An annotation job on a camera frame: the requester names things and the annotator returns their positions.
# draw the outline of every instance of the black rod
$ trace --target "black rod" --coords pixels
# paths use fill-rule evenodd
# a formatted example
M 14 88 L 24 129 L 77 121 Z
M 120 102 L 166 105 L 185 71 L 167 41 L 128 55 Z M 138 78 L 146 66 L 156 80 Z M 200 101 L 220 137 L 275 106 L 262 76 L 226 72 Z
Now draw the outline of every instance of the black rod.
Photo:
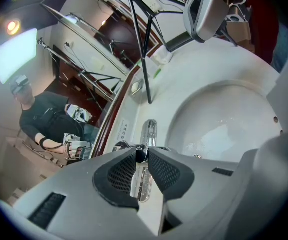
M 111 79 L 114 79 L 114 77 L 108 77 L 108 78 L 98 79 L 97 81 L 101 82 L 101 81 L 106 81 L 106 80 L 111 80 Z
M 144 51 L 145 55 L 148 53 L 150 33 L 151 33 L 153 18 L 154 18 L 153 15 L 149 16 L 149 18 L 148 18 L 148 23 L 147 23 L 146 33 L 145 33 L 145 40 L 144 40 L 144 47 L 143 47 L 143 51 Z
M 146 61 L 145 61 L 146 55 L 144 54 L 144 51 L 143 51 L 142 38 L 141 38 L 139 22 L 138 22 L 138 18 L 136 16 L 133 0 L 128 0 L 128 2 L 129 2 L 130 10 L 131 10 L 131 13 L 132 13 L 132 18 L 133 18 L 133 22 L 134 22 L 134 28 L 135 28 L 137 41 L 138 41 L 139 52 L 140 52 L 140 60 L 142 62 L 142 67 L 143 67 L 144 80 L 145 80 L 146 93 L 147 93 L 147 101 L 148 101 L 148 104 L 152 104 L 150 82 L 149 82 L 148 70 L 146 68 Z
M 146 17 L 149 19 L 150 15 L 154 15 L 155 12 L 152 11 L 152 9 L 150 7 L 148 7 L 148 5 L 146 3 L 144 3 L 142 0 L 134 0 L 134 2 L 138 5 L 138 7 L 143 11 L 143 13 L 146 15 Z M 159 30 L 158 26 L 155 24 L 155 22 L 152 22 L 152 25 L 154 26 L 154 28 L 156 29 L 156 32 L 158 33 L 163 45 L 166 47 L 166 49 L 168 50 L 168 45 L 163 37 L 162 32 Z
M 107 74 L 99 74 L 99 73 L 88 72 L 88 71 L 85 71 L 83 73 L 84 74 L 95 75 L 95 76 L 102 76 L 102 77 L 108 77 L 108 78 L 112 78 L 112 79 L 122 80 L 121 78 L 118 78 L 118 77 L 115 77 L 115 76 L 111 76 L 111 75 L 107 75 Z
M 183 13 L 184 13 L 183 11 L 166 11 L 166 10 L 163 10 L 163 11 L 159 11 L 156 14 L 159 15 L 159 14 L 183 14 Z
M 83 77 L 81 77 L 86 89 L 88 90 L 88 92 L 90 93 L 90 95 L 92 96 L 93 101 L 95 101 L 95 103 L 98 105 L 99 109 L 101 111 L 103 111 L 103 108 L 101 107 L 100 103 L 98 102 L 98 100 L 96 99 L 95 95 L 92 93 L 92 91 L 90 90 L 90 88 L 88 87 L 88 85 L 86 84 L 85 80 Z
M 135 66 L 135 63 L 126 55 L 125 50 L 122 50 L 120 53 L 126 60 L 128 60 L 133 66 Z

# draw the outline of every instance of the person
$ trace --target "person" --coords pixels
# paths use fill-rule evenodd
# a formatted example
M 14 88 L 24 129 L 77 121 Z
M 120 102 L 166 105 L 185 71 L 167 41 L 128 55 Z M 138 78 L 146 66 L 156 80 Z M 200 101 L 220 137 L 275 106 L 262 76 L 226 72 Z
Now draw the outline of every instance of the person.
M 79 148 L 76 156 L 88 159 L 99 129 L 87 123 L 78 122 L 68 115 L 69 98 L 49 91 L 33 96 L 28 78 L 19 75 L 12 79 L 10 90 L 20 102 L 22 114 L 19 125 L 23 132 L 43 149 L 72 157 L 72 146 L 63 144 L 65 134 L 80 137 L 90 143 L 88 150 Z

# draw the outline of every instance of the black vent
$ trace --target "black vent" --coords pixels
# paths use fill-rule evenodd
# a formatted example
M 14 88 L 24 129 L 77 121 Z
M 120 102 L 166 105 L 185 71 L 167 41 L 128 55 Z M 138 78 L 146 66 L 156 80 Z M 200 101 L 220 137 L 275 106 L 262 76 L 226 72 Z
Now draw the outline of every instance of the black vent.
M 65 198 L 66 196 L 61 194 L 50 194 L 28 219 L 40 228 L 46 229 L 60 209 Z
M 226 170 L 226 169 L 222 169 L 222 168 L 218 168 L 218 167 L 216 167 L 214 170 L 212 170 L 212 172 L 217 173 L 217 174 L 222 174 L 225 176 L 229 176 L 229 177 L 231 177 L 234 173 L 234 171 L 232 171 L 232 170 Z
M 131 194 L 132 178 L 136 171 L 135 160 L 136 152 L 123 159 L 108 171 L 108 181 L 112 186 L 129 195 Z

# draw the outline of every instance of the robotic arm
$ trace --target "robotic arm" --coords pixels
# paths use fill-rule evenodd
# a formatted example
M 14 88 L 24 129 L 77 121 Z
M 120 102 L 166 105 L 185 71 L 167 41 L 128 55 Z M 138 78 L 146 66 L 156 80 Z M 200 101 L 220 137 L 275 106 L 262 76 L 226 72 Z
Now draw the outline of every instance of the robotic arm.
M 69 154 L 68 158 L 66 158 L 67 160 L 80 160 L 85 154 L 85 152 L 89 148 L 91 148 L 91 144 L 89 142 L 81 141 L 80 137 L 77 137 L 76 135 L 69 134 L 69 133 L 64 134 L 63 145 L 67 147 L 66 153 Z M 77 156 L 77 152 L 79 149 L 81 149 L 81 154 L 80 156 Z
M 92 115 L 86 109 L 76 105 L 69 105 L 67 114 L 77 122 L 87 123 Z
M 251 9 L 246 0 L 186 0 L 183 13 L 184 25 L 189 35 L 204 43 L 214 37 L 226 24 L 223 22 L 247 22 Z

